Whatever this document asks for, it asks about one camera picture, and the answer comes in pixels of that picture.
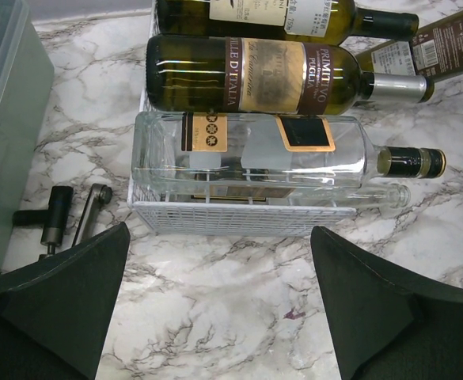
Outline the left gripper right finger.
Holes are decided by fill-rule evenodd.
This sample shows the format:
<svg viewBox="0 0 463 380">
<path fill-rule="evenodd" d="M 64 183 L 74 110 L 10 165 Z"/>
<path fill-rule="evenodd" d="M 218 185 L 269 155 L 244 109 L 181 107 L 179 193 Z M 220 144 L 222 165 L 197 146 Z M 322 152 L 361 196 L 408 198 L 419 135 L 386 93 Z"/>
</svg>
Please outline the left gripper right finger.
<svg viewBox="0 0 463 380">
<path fill-rule="evenodd" d="M 311 233 L 342 379 L 463 379 L 463 289 Z"/>
</svg>

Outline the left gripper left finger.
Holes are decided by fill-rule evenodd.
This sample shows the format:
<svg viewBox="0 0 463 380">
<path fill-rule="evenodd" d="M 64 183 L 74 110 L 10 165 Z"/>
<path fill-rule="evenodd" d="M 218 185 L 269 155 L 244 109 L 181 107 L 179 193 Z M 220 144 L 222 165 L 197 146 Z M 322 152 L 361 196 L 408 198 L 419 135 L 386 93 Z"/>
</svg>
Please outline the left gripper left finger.
<svg viewBox="0 0 463 380">
<path fill-rule="evenodd" d="M 130 241 L 122 222 L 0 275 L 0 379 L 96 377 Z"/>
</svg>

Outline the clear square liquor bottle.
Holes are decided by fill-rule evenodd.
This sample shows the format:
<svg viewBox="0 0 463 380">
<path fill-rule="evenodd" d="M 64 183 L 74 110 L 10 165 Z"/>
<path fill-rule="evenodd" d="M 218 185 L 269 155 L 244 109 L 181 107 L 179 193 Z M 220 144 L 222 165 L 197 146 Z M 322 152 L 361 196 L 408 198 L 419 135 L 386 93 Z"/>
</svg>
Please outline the clear square liquor bottle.
<svg viewBox="0 0 463 380">
<path fill-rule="evenodd" d="M 374 178 L 435 179 L 438 149 L 379 146 L 351 116 L 143 112 L 131 171 L 156 192 L 226 198 L 352 194 Z"/>
</svg>

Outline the green bottle brown label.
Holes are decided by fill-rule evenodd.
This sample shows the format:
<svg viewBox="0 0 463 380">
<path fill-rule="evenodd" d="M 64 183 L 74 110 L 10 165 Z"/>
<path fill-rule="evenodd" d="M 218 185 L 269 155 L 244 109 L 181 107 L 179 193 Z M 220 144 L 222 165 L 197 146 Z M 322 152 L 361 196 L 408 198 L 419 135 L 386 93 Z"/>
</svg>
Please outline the green bottle brown label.
<svg viewBox="0 0 463 380">
<path fill-rule="evenodd" d="M 434 89 L 423 75 L 366 71 L 327 44 L 157 35 L 146 49 L 148 99 L 167 112 L 337 116 L 358 101 L 423 103 Z"/>
</svg>

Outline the green bottle silver neck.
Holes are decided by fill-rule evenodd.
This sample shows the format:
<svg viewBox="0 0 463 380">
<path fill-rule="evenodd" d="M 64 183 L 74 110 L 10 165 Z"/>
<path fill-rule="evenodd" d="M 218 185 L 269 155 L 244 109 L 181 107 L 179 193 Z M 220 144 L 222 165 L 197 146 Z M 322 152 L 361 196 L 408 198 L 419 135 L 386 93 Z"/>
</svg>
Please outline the green bottle silver neck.
<svg viewBox="0 0 463 380">
<path fill-rule="evenodd" d="M 356 55 L 364 71 L 424 75 L 434 82 L 463 74 L 463 10 L 423 26 L 408 42 L 390 40 Z"/>
</svg>

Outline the green bottle white label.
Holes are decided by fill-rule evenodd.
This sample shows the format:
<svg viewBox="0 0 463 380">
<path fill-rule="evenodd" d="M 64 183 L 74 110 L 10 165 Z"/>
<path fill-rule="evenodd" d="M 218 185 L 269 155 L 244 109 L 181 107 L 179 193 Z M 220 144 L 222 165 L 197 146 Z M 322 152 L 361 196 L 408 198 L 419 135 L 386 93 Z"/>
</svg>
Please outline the green bottle white label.
<svg viewBox="0 0 463 380">
<path fill-rule="evenodd" d="M 407 41 L 419 27 L 413 13 L 361 8 L 352 0 L 157 1 L 156 14 L 163 34 L 331 45 L 349 36 Z"/>
</svg>

